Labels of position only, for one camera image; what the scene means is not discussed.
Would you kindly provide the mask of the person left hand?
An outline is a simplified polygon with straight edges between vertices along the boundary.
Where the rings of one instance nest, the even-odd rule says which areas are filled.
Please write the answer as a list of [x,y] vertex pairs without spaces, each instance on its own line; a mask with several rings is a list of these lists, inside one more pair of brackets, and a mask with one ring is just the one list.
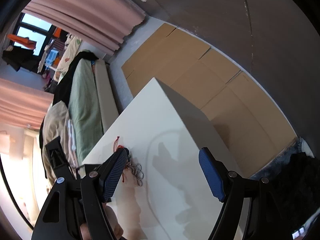
[[[112,207],[110,207],[106,203],[103,203],[103,208],[104,208],[104,212],[107,217],[107,220],[111,226],[111,229],[116,239],[121,239],[123,236],[124,230],[120,226],[118,219],[116,217],[116,214],[114,213],[114,210],[112,209]],[[82,223],[80,225],[80,231],[81,231],[82,239],[92,239],[86,223]]]

